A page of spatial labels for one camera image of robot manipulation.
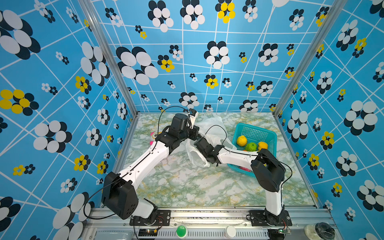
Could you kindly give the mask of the yellow orange round fruit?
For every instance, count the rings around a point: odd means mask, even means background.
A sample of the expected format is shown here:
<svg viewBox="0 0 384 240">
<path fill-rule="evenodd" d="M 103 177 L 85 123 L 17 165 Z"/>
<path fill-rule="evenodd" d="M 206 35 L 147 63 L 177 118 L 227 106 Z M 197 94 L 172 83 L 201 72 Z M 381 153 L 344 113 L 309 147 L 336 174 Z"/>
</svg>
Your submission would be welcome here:
<svg viewBox="0 0 384 240">
<path fill-rule="evenodd" d="M 265 142 L 259 142 L 259 143 L 258 143 L 258 150 L 259 150 L 259 151 L 262 150 L 262 149 L 267 150 L 268 147 L 269 147 L 268 144 L 265 143 Z"/>
</svg>

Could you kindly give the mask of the small circuit board left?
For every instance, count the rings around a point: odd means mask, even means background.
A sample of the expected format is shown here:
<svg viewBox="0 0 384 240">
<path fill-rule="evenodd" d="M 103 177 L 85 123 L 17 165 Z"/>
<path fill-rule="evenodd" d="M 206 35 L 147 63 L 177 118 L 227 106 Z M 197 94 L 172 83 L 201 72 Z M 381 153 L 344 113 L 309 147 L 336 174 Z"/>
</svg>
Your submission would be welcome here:
<svg viewBox="0 0 384 240">
<path fill-rule="evenodd" d="M 139 237 L 156 237 L 158 235 L 157 229 L 139 229 Z"/>
</svg>

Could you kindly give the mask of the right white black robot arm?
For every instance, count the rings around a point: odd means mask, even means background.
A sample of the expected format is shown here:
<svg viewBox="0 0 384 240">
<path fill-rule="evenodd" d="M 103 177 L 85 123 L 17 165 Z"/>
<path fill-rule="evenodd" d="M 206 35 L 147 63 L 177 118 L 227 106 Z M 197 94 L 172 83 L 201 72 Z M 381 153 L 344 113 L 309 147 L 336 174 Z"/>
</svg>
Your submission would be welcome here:
<svg viewBox="0 0 384 240">
<path fill-rule="evenodd" d="M 194 146 L 211 164 L 231 164 L 253 171 L 259 185 L 266 191 L 265 215 L 282 218 L 282 184 L 286 169 L 266 149 L 256 153 L 227 149 L 223 145 L 212 146 L 205 138 L 194 142 Z"/>
</svg>

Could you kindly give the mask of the small circuit board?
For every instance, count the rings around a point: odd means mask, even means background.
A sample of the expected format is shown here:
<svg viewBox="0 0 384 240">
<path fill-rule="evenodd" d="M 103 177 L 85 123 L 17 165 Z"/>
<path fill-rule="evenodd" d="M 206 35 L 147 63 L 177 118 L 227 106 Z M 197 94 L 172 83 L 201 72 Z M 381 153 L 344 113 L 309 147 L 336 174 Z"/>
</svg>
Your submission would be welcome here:
<svg viewBox="0 0 384 240">
<path fill-rule="evenodd" d="M 139 229 L 139 237 L 156 237 L 158 235 L 157 229 Z"/>
<path fill-rule="evenodd" d="M 268 235 L 270 240 L 286 240 L 287 236 L 291 235 L 291 232 L 282 229 L 268 229 Z"/>
</svg>

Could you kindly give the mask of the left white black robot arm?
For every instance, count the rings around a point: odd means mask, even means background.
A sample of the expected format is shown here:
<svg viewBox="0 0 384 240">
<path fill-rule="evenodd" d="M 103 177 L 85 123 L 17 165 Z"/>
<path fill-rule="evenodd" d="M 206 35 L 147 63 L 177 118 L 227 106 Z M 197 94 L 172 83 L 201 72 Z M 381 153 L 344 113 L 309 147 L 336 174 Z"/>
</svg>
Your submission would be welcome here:
<svg viewBox="0 0 384 240">
<path fill-rule="evenodd" d="M 198 112 L 175 114 L 171 125 L 156 137 L 149 149 L 119 173 L 110 172 L 104 181 L 102 203 L 118 217 L 140 217 L 153 223 L 158 207 L 149 200 L 139 200 L 136 190 L 151 170 L 167 158 L 182 142 L 195 140 L 199 127 L 194 125 Z"/>
</svg>

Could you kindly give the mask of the small circuit board right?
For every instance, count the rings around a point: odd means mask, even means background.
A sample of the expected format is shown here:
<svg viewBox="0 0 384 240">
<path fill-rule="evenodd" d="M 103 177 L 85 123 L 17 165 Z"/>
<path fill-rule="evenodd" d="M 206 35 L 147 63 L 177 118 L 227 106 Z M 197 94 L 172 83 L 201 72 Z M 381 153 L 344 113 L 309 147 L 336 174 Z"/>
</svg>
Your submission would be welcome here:
<svg viewBox="0 0 384 240">
<path fill-rule="evenodd" d="M 291 235 L 291 232 L 282 229 L 268 229 L 268 235 L 270 240 L 286 240 L 287 236 Z"/>
</svg>

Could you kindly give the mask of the pink panda plush toy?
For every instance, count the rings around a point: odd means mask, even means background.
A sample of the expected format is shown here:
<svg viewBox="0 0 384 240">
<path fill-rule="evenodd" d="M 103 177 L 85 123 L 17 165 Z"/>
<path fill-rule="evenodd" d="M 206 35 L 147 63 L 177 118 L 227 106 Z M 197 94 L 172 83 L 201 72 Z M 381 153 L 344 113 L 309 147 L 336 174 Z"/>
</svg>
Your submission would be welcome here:
<svg viewBox="0 0 384 240">
<path fill-rule="evenodd" d="M 157 136 L 158 136 L 158 133 L 157 133 L 157 132 L 152 132 L 152 133 L 150 134 L 150 137 L 151 137 L 150 145 L 152 145 L 152 144 L 156 141 Z"/>
</svg>

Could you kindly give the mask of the green push button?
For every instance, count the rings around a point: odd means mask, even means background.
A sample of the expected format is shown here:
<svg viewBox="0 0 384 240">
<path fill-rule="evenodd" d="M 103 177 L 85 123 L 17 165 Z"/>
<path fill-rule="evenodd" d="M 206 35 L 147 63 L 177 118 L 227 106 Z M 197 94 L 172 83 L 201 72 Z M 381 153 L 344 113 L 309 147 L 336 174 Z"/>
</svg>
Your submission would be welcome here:
<svg viewBox="0 0 384 240">
<path fill-rule="evenodd" d="M 185 226 L 178 226 L 176 234 L 178 238 L 185 239 L 188 236 L 188 229 Z"/>
</svg>

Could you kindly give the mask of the teal plastic basket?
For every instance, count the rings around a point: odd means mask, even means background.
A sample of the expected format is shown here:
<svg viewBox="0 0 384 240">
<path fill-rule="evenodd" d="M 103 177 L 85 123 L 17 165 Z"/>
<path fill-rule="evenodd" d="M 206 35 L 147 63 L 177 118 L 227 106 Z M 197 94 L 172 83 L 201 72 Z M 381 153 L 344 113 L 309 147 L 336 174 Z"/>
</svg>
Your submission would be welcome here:
<svg viewBox="0 0 384 240">
<path fill-rule="evenodd" d="M 237 124 L 234 137 L 232 139 L 232 144 L 237 147 L 238 150 L 243 151 L 245 150 L 245 147 L 237 145 L 237 139 L 240 136 L 245 136 L 248 140 L 248 143 L 266 143 L 268 145 L 269 152 L 276 156 L 277 134 L 275 132 L 248 124 Z"/>
</svg>

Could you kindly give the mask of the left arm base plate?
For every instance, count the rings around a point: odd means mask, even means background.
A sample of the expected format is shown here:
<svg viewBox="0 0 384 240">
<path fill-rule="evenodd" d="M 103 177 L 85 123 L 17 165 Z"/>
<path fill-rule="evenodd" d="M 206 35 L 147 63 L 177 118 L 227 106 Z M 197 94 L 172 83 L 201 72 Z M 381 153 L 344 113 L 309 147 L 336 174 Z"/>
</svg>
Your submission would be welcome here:
<svg viewBox="0 0 384 240">
<path fill-rule="evenodd" d="M 169 226 L 170 219 L 170 210 L 154 210 L 148 218 L 133 216 L 130 220 L 130 226 Z"/>
</svg>

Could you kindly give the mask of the pink red fruit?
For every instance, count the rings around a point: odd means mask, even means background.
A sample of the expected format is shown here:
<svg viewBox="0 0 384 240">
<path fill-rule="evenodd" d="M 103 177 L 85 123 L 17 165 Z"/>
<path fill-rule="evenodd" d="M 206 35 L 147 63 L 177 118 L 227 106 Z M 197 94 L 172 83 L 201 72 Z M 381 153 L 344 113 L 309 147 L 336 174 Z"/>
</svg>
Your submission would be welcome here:
<svg viewBox="0 0 384 240">
<path fill-rule="evenodd" d="M 248 168 L 240 167 L 240 169 L 243 170 L 243 171 L 246 171 L 246 172 L 252 172 L 252 170 L 250 170 Z"/>
</svg>

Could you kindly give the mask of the tape roll in cup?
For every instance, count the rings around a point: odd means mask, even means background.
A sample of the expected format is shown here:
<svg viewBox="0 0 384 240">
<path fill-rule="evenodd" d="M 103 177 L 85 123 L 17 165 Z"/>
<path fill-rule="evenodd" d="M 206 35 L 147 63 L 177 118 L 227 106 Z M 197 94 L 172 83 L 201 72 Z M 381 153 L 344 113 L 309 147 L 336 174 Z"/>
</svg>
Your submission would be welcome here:
<svg viewBox="0 0 384 240">
<path fill-rule="evenodd" d="M 304 232 L 309 240 L 334 240 L 336 235 L 335 229 L 324 222 L 306 225 Z"/>
</svg>

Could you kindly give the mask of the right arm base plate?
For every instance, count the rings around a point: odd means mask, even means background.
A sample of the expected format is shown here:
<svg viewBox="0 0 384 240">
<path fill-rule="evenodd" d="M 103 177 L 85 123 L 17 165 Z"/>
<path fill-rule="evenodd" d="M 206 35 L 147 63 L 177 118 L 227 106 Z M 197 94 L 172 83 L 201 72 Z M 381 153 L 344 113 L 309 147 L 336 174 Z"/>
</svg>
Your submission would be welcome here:
<svg viewBox="0 0 384 240">
<path fill-rule="evenodd" d="M 246 216 L 247 221 L 251 222 L 253 227 L 291 227 L 292 220 L 289 212 L 282 212 L 275 216 L 266 210 L 251 210 Z"/>
</svg>

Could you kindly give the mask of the yellow lemon fruit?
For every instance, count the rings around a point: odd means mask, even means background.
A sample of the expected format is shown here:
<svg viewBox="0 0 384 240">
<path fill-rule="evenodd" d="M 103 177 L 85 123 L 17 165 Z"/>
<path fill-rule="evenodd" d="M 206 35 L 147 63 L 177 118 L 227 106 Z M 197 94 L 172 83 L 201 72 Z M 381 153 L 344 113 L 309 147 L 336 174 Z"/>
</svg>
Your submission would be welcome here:
<svg viewBox="0 0 384 240">
<path fill-rule="evenodd" d="M 248 144 L 248 139 L 245 136 L 241 135 L 237 138 L 236 143 L 240 147 L 245 147 Z"/>
</svg>

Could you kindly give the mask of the white translucent plastic bag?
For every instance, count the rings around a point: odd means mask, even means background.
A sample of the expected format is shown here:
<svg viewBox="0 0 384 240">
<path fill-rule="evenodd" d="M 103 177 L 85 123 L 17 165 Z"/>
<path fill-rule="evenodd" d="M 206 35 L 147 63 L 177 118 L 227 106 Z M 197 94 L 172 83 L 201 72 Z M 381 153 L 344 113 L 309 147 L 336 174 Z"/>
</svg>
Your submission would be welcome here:
<svg viewBox="0 0 384 240">
<path fill-rule="evenodd" d="M 202 135 L 213 147 L 216 145 L 224 145 L 227 149 L 236 150 L 237 148 L 226 137 L 227 129 L 223 119 L 220 116 L 209 117 L 203 116 L 200 122 L 196 122 L 199 129 L 199 134 Z M 186 140 L 185 147 L 188 157 L 194 166 L 200 168 L 208 168 L 210 163 L 194 146 L 196 140 Z"/>
</svg>

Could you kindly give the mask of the green fruit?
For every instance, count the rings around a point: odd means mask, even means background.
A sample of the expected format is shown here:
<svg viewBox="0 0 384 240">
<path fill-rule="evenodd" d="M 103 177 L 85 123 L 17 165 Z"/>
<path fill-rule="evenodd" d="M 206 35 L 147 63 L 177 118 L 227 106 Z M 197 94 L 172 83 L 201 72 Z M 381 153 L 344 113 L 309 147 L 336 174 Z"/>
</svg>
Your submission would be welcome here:
<svg viewBox="0 0 384 240">
<path fill-rule="evenodd" d="M 245 146 L 245 151 L 247 152 L 256 152 L 258 150 L 258 145 L 256 143 L 248 143 L 246 146 Z"/>
</svg>

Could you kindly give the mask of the white round button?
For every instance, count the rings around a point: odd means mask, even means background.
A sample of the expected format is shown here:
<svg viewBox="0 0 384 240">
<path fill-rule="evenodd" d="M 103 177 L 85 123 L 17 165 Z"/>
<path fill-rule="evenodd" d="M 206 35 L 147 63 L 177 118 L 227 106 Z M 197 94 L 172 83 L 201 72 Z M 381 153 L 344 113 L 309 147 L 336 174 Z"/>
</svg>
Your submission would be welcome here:
<svg viewBox="0 0 384 240">
<path fill-rule="evenodd" d="M 226 238 L 231 239 L 234 238 L 237 234 L 237 230 L 233 226 L 227 226 L 224 231 L 224 235 Z"/>
</svg>

